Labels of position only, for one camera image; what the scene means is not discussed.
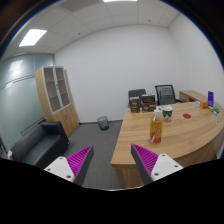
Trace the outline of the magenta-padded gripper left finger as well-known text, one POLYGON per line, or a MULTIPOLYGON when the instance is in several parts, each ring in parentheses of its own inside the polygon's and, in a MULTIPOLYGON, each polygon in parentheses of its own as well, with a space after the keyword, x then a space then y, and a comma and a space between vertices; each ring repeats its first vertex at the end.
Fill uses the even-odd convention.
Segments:
POLYGON ((45 171, 82 186, 93 155, 94 147, 90 145, 69 157, 59 156, 45 168, 45 171))

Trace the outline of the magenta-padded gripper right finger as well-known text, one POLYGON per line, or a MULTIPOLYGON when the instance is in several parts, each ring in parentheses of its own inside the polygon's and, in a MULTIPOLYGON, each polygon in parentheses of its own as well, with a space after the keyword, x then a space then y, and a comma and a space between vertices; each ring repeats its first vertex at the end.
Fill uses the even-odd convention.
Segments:
POLYGON ((131 154, 144 185, 182 169, 182 166, 166 153, 156 154, 136 144, 131 145, 131 154))

